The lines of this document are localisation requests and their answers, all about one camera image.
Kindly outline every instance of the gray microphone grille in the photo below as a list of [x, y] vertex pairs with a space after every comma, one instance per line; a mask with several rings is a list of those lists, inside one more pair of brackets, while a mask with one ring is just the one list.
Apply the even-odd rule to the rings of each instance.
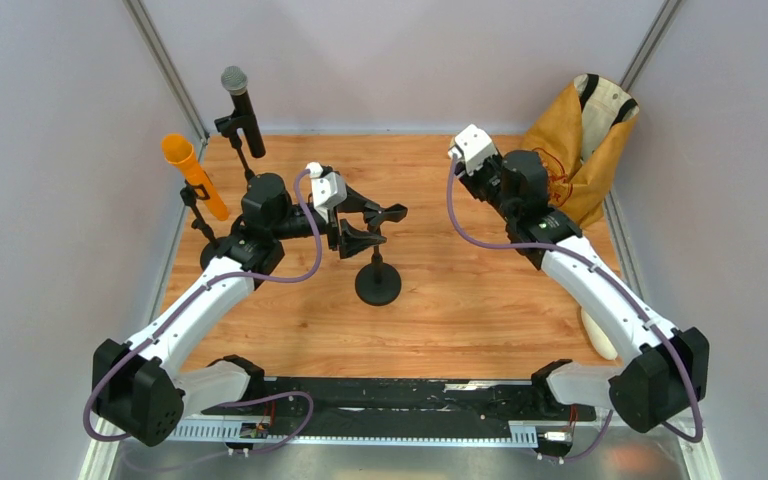
[[246, 92], [249, 79], [246, 74], [240, 70], [240, 67], [228, 67], [222, 72], [222, 86], [231, 95], [241, 95]]

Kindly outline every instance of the orange tube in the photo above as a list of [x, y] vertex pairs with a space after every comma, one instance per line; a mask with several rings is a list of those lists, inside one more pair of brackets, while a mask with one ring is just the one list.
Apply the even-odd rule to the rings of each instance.
[[225, 206], [216, 187], [199, 165], [193, 144], [183, 135], [170, 133], [163, 137], [160, 147], [163, 149], [166, 161], [181, 171], [187, 183], [195, 189], [198, 199], [207, 205], [210, 213], [219, 221], [228, 219], [228, 207]]

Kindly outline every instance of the wood grain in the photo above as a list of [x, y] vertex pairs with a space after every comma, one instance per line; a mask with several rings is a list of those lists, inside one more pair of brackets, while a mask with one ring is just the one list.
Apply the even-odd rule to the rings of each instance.
[[[319, 272], [301, 284], [266, 283], [234, 307], [190, 355], [185, 369], [228, 354], [263, 367], [268, 375], [527, 378], [552, 360], [603, 364], [590, 347], [575, 301], [514, 252], [488, 251], [464, 242], [446, 215], [445, 188], [451, 137], [268, 136], [267, 156], [252, 161], [288, 182], [311, 161], [339, 169], [360, 193], [382, 205], [409, 208], [399, 224], [385, 224], [385, 261], [399, 269], [402, 293], [391, 305], [370, 307], [354, 292], [364, 252], [339, 260], [326, 251]], [[499, 149], [519, 137], [495, 138]], [[223, 138], [211, 139], [205, 169], [231, 210], [211, 224], [227, 233], [240, 214], [243, 170]], [[309, 184], [303, 186], [305, 195]], [[476, 238], [505, 242], [504, 226], [486, 204], [455, 188], [455, 208]], [[349, 221], [361, 227], [360, 218]], [[586, 232], [614, 269], [617, 261], [604, 222]], [[198, 277], [205, 241], [186, 229], [164, 307]], [[275, 275], [304, 273], [313, 262], [311, 239], [286, 241]]]

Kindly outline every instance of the yellow bag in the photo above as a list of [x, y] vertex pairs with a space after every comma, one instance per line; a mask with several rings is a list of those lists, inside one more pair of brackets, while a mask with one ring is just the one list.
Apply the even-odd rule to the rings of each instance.
[[602, 218], [602, 201], [614, 181], [640, 108], [617, 84], [579, 75], [522, 139], [549, 172], [549, 202], [581, 228]]

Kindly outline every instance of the white computer mouse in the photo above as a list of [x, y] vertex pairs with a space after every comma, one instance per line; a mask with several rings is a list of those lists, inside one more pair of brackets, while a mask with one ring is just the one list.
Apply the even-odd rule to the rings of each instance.
[[590, 344], [593, 345], [596, 352], [598, 352], [605, 360], [616, 359], [617, 349], [614, 348], [614, 345], [608, 340], [608, 336], [605, 335], [605, 332], [599, 328], [599, 325], [596, 324], [590, 314], [585, 312], [583, 308], [581, 308], [581, 323], [584, 324], [584, 330], [587, 331], [587, 336], [590, 337]]

